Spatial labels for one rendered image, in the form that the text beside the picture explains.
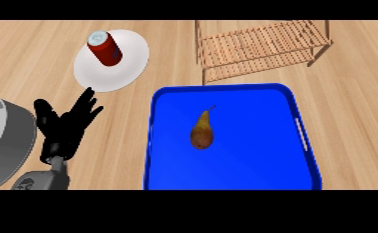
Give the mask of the grey rounded appliance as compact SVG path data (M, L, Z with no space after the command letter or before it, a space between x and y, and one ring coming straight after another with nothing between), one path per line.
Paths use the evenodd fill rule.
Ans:
M0 186L17 172L36 138L32 113L0 99Z

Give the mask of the brown pear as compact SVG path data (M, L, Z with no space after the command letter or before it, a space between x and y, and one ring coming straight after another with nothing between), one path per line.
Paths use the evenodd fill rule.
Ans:
M205 110L197 118L194 126L190 131L190 143L196 149L205 149L212 144L212 128L209 125L209 111Z

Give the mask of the wooden tiered shelf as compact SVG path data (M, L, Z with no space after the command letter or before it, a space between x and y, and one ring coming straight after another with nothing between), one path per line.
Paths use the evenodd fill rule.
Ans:
M333 43L329 21L320 31L312 20L278 21L208 36L194 21L194 36L202 84L295 64L311 65Z

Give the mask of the white round plate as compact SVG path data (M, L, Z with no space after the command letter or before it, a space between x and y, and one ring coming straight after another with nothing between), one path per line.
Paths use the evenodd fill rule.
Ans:
M147 66L149 46L144 38L129 30L110 30L122 53L120 62L106 67L91 53L86 42L73 60L73 76L79 85L95 92L110 92L125 87Z

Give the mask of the red can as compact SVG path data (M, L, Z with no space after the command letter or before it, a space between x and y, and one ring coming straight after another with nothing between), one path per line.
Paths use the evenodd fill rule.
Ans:
M120 62L122 53L109 32L94 31L86 38L86 47L106 67Z

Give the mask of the blue tray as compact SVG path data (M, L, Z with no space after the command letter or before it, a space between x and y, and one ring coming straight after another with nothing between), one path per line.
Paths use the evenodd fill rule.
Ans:
M212 144L196 149L190 131L209 108ZM143 188L321 188L298 106L284 85L181 86L154 92Z

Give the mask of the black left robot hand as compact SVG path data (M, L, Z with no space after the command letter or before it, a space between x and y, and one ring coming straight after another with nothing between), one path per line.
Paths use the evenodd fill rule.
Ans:
M61 115L53 110L44 99L33 101L36 127L44 136L39 161L51 163L55 156L69 160L76 152L85 129L103 107L94 108L97 99L94 90L86 88L79 95L69 111Z

